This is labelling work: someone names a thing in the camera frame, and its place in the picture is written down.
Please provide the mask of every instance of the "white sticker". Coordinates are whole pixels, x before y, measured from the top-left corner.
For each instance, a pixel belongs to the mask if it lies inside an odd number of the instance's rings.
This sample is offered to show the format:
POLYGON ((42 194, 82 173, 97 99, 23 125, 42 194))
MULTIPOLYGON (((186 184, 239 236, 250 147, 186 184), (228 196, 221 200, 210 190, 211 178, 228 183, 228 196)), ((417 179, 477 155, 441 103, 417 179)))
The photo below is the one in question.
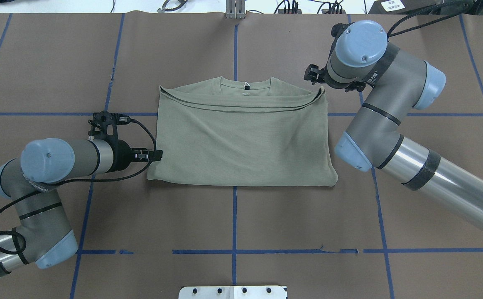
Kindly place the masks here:
POLYGON ((401 0, 389 0, 389 1, 381 2, 381 4, 383 6, 383 9, 385 9, 386 12, 397 11, 397 10, 406 8, 406 6, 402 4, 401 0))

